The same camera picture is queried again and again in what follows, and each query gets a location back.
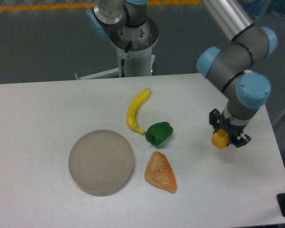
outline black cable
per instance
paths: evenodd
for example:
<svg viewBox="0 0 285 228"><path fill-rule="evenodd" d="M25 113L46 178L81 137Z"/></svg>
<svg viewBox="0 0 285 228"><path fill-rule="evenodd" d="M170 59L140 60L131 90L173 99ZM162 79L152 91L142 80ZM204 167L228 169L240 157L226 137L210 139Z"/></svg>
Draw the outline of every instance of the black cable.
<svg viewBox="0 0 285 228"><path fill-rule="evenodd" d="M130 21L130 14L129 14L129 11L128 11L128 8L126 5L123 6L123 9L124 9L124 13L125 13L125 16L127 18L127 24L129 23Z"/></svg>
<svg viewBox="0 0 285 228"><path fill-rule="evenodd" d="M222 88L221 92L224 93L225 90L227 89L227 87L231 84L231 82L234 81L234 79L236 79L238 76L242 75L244 72L240 71L237 74L233 75L228 81L227 83L224 85L224 87Z"/></svg>
<svg viewBox="0 0 285 228"><path fill-rule="evenodd" d="M231 43L236 40L240 35L242 35L244 32L246 32L248 29L250 29L251 27L255 26L255 23L252 23L251 25L249 25L248 27L244 28L242 31L240 31L239 33L237 33L232 39L231 39Z"/></svg>
<svg viewBox="0 0 285 228"><path fill-rule="evenodd" d="M132 41L129 41L129 43L128 43L128 45L127 45L127 47L125 48L125 50L124 50L124 52L125 53L128 53L128 51L131 49L131 46L132 46ZM124 75L124 57L122 58L122 76L121 77L125 77L125 75Z"/></svg>

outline gray plate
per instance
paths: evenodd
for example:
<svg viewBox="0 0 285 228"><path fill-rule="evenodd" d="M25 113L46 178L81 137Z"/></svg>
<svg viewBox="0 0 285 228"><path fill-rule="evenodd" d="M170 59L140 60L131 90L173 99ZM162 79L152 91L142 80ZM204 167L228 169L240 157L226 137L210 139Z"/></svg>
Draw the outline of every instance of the gray plate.
<svg viewBox="0 0 285 228"><path fill-rule="evenodd" d="M129 179L134 166L133 150L119 133L97 130L75 143L68 166L73 179L85 191L110 195Z"/></svg>

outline yellow banana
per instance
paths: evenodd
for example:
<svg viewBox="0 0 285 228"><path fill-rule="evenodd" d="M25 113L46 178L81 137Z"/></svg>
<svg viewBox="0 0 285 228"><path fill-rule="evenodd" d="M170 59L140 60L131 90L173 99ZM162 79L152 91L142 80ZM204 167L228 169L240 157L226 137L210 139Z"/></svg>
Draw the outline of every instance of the yellow banana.
<svg viewBox="0 0 285 228"><path fill-rule="evenodd" d="M141 129L136 121L136 112L138 108L148 99L151 93L151 88L145 88L140 91L132 100L127 111L127 124L132 131L135 131L141 135L145 134L145 131Z"/></svg>

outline silver metal tube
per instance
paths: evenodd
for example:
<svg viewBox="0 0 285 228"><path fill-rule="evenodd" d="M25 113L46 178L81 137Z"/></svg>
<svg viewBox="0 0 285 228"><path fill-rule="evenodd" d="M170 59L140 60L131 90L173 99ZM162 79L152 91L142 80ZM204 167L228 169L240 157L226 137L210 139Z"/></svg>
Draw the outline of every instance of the silver metal tube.
<svg viewBox="0 0 285 228"><path fill-rule="evenodd" d="M229 40L253 24L237 0L202 0Z"/></svg>
<svg viewBox="0 0 285 228"><path fill-rule="evenodd" d="M96 0L94 13L104 24L116 24L123 18L125 2L126 0Z"/></svg>

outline bread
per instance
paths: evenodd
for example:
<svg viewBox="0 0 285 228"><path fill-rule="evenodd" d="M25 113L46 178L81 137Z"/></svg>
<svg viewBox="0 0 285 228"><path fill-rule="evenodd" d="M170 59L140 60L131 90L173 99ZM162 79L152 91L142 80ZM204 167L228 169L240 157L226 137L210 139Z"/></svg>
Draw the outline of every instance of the bread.
<svg viewBox="0 0 285 228"><path fill-rule="evenodd" d="M177 189L175 176L166 156L154 152L147 164L144 178L151 185L175 193Z"/></svg>

